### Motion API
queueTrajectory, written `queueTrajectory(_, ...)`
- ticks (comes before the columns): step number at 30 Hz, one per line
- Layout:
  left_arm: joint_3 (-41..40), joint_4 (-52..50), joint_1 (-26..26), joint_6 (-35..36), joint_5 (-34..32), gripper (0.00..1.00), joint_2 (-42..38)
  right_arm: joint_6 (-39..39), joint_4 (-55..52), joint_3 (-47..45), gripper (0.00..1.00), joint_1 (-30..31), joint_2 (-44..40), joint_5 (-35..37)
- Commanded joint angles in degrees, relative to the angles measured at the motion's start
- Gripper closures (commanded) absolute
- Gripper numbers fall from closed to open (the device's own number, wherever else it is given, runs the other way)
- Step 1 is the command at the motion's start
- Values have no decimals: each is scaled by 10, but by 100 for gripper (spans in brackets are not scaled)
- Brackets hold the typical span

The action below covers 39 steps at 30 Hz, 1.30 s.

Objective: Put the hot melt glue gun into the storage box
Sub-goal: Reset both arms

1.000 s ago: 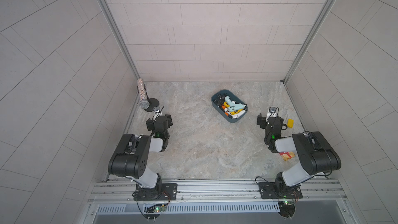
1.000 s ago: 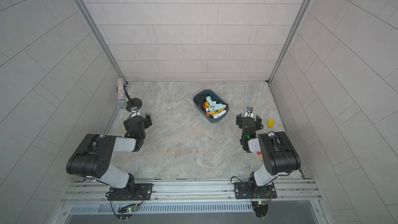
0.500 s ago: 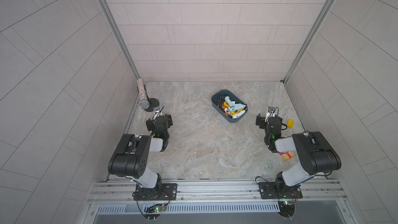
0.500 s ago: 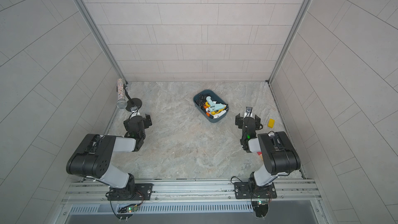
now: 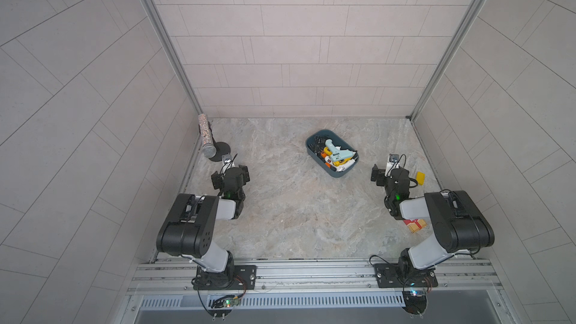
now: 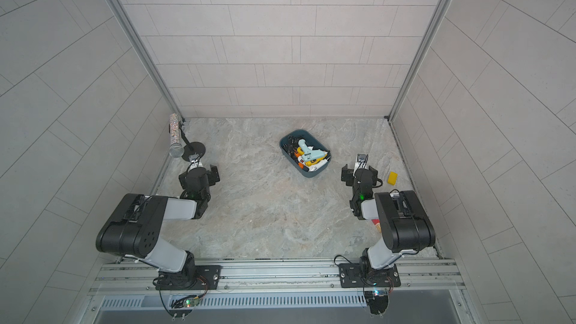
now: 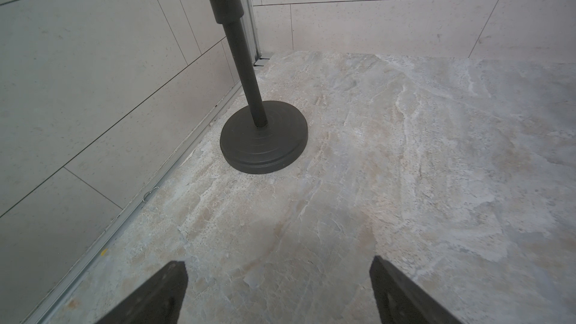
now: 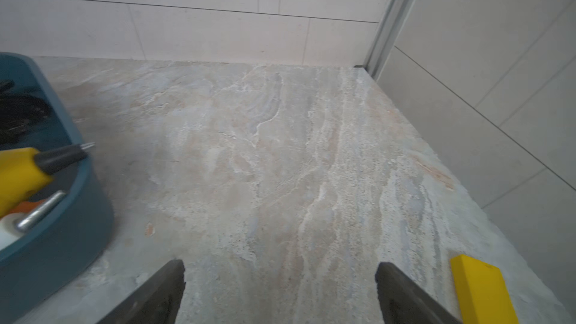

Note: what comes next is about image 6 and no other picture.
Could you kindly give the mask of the yellow hot glue gun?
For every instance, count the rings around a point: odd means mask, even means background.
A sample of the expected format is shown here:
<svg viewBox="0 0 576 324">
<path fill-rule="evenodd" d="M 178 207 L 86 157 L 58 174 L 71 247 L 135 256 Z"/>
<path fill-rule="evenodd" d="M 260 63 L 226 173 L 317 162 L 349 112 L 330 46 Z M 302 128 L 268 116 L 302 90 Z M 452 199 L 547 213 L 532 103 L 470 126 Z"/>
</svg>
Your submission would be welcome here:
<svg viewBox="0 0 576 324">
<path fill-rule="evenodd" d="M 299 159 L 300 159 L 300 162 L 303 165 L 305 165 L 306 167 L 312 167 L 313 165 L 318 164 L 322 160 L 321 158 L 318 158 L 318 159 L 314 159 L 314 160 L 304 161 L 302 156 Z"/>
</svg>

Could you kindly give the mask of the white hot glue gun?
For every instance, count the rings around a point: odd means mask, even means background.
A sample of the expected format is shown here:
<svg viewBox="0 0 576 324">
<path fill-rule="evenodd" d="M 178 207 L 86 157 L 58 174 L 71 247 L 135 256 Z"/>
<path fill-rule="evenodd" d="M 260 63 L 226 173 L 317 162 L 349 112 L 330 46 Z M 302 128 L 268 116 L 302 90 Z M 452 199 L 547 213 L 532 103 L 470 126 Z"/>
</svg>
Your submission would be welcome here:
<svg viewBox="0 0 576 324">
<path fill-rule="evenodd" d="M 328 163 L 329 163 L 329 160 L 326 157 L 322 160 L 318 160 L 315 164 L 308 167 L 308 172 L 312 173 L 312 172 L 319 171 L 321 168 L 323 168 Z"/>
</svg>

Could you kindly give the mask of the mint green hot glue gun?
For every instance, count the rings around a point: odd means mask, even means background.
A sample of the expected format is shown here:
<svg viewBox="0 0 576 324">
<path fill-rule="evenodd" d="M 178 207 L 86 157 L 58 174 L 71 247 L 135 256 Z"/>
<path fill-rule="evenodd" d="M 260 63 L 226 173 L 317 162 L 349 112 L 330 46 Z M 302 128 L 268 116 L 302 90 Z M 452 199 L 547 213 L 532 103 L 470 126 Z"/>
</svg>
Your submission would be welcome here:
<svg viewBox="0 0 576 324">
<path fill-rule="evenodd" d="M 324 159 L 328 155 L 327 151 L 310 148 L 304 139 L 298 141 L 298 146 L 304 152 L 302 155 L 304 161 L 312 161 L 318 158 Z"/>
</svg>

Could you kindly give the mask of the teal plastic storage box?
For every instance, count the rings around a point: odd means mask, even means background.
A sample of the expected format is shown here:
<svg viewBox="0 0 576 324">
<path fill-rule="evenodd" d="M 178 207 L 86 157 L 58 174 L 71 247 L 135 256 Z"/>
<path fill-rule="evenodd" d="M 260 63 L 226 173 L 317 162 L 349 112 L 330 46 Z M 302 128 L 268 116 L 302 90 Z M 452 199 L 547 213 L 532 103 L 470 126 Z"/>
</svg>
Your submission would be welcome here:
<svg viewBox="0 0 576 324">
<path fill-rule="evenodd" d="M 306 178 L 317 176 L 332 159 L 331 152 L 306 130 L 294 130 L 279 142 L 289 162 Z"/>
</svg>

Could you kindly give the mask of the orange hot glue gun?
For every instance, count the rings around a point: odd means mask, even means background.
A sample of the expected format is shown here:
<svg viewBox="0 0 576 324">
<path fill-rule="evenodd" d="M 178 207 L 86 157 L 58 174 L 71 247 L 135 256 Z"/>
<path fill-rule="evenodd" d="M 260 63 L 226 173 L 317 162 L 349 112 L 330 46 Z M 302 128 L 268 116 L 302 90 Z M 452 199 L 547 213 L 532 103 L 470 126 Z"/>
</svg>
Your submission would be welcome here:
<svg viewBox="0 0 576 324">
<path fill-rule="evenodd" d="M 307 171 L 305 162 L 302 159 L 303 154 L 304 154 L 304 152 L 302 151 L 302 149 L 299 146 L 295 147 L 294 150 L 292 151 L 292 157 L 293 157 L 294 161 L 297 163 L 298 167 L 301 170 Z"/>
</svg>

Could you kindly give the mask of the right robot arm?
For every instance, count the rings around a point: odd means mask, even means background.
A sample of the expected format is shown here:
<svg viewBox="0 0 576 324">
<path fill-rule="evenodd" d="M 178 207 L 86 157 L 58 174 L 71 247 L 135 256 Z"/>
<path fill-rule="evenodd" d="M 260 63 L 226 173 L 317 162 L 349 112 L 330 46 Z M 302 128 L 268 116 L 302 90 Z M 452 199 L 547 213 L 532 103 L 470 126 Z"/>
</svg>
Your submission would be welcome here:
<svg viewBox="0 0 576 324">
<path fill-rule="evenodd" d="M 364 250 L 360 268 L 364 273 L 390 269 L 404 255 L 416 255 L 435 245 L 436 231 L 413 190 L 376 193 L 383 181 L 358 154 L 354 168 L 344 166 L 341 181 L 352 188 L 349 206 L 359 220 L 378 220 L 381 238 Z"/>
</svg>

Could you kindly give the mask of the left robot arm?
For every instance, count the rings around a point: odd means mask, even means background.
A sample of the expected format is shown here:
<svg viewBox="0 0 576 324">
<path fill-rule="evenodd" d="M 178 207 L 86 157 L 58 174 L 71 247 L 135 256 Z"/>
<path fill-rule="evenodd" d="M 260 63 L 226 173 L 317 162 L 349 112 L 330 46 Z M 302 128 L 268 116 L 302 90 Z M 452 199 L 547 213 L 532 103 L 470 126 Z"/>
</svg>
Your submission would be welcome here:
<svg viewBox="0 0 576 324">
<path fill-rule="evenodd" d="M 95 240 L 101 253 L 140 260 L 167 275 L 193 277 L 194 255 L 161 238 L 165 221 L 200 219 L 212 198 L 210 187 L 220 181 L 218 168 L 203 166 L 199 157 L 179 177 L 179 197 L 124 195 Z"/>
</svg>

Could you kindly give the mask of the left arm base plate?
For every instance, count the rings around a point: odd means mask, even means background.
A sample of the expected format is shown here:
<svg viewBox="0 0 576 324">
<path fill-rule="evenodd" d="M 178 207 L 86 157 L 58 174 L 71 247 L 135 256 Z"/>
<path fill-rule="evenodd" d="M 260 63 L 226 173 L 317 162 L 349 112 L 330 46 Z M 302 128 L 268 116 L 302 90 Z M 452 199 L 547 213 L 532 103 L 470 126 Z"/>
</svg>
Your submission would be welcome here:
<svg viewBox="0 0 576 324">
<path fill-rule="evenodd" d="M 187 267 L 178 273 L 160 271 L 153 285 L 156 290 L 216 290 L 221 270 L 221 265 L 197 265 L 191 274 Z"/>
</svg>

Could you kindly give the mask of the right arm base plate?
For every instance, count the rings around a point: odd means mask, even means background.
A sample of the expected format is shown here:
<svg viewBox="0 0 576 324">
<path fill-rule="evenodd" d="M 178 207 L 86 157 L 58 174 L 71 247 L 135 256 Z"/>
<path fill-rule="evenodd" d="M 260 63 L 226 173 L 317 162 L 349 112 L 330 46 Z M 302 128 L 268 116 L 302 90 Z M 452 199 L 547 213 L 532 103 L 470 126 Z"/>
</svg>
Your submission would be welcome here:
<svg viewBox="0 0 576 324">
<path fill-rule="evenodd" d="M 395 289 L 401 286 L 396 266 L 375 270 L 370 266 L 362 268 L 359 263 L 342 262 L 337 264 L 337 267 L 342 288 L 388 287 Z"/>
</svg>

